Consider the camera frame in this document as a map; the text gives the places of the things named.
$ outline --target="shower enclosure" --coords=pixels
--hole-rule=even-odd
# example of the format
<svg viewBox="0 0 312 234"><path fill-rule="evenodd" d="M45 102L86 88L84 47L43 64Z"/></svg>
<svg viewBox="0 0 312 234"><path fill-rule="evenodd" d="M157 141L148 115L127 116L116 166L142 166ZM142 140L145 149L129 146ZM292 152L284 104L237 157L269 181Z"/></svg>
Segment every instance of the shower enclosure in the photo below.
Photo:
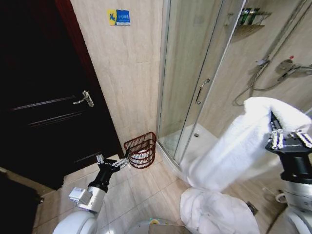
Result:
<svg viewBox="0 0 312 234"><path fill-rule="evenodd" d="M157 146L173 170L205 154L251 94L311 108L311 2L164 1ZM286 64L306 69L286 76Z"/></svg>

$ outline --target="white towel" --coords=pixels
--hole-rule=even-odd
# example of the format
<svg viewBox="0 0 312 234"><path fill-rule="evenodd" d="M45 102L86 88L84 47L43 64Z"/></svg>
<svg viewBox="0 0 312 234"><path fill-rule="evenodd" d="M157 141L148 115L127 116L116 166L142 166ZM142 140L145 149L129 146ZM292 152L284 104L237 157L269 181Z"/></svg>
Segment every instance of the white towel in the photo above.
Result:
<svg viewBox="0 0 312 234"><path fill-rule="evenodd" d="M240 199L189 188L181 195L181 220L192 233L259 234L258 224Z"/></svg>
<svg viewBox="0 0 312 234"><path fill-rule="evenodd" d="M273 98L251 97L244 105L245 114L234 120L216 145L184 169L193 187L222 191L264 156L271 131L271 111L285 134L299 128L307 131L311 124L308 116Z"/></svg>

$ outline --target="red wire basket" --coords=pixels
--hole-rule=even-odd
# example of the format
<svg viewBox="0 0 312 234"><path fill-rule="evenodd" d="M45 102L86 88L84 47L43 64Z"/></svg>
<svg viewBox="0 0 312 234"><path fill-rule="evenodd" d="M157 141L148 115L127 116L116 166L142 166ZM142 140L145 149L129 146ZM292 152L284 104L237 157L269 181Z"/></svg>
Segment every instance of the red wire basket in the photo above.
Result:
<svg viewBox="0 0 312 234"><path fill-rule="evenodd" d="M123 146L129 151L129 162L135 168L146 168L154 162L156 135L153 132L129 140Z"/></svg>

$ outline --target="door lever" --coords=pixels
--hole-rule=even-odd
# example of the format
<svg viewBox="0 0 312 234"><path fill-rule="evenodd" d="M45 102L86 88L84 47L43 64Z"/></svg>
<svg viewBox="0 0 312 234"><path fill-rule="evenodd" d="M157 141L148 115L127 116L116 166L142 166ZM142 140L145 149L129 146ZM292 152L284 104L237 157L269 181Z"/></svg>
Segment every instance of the door lever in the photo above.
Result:
<svg viewBox="0 0 312 234"><path fill-rule="evenodd" d="M209 83L209 81L210 81L210 79L206 79L206 80L202 83L202 85L200 86L199 91L198 91L198 94L197 94L197 98L196 98L196 101L195 101L195 103L196 103L197 105L200 105L200 104L201 104L201 101L198 101L199 95L200 95L200 93L201 93L202 88L205 86L206 83Z"/></svg>
<svg viewBox="0 0 312 234"><path fill-rule="evenodd" d="M82 103L83 101L87 101L88 105L89 105L90 107L93 107L93 106L94 106L94 103L93 103L93 101L92 101L92 99L91 99L91 97L90 97L89 92L84 90L84 91L82 92L82 94L83 94L83 97L84 97L84 98L81 99L81 100L79 100L79 101L74 101L73 104L76 105L76 104Z"/></svg>

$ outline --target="blue sign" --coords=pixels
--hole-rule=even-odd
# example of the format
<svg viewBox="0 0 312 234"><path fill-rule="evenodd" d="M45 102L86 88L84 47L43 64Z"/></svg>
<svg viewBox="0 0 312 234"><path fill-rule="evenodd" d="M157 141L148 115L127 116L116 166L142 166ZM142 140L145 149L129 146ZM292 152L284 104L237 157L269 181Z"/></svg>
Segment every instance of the blue sign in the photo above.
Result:
<svg viewBox="0 0 312 234"><path fill-rule="evenodd" d="M130 15L127 10L107 10L109 24L113 25L130 25Z"/></svg>

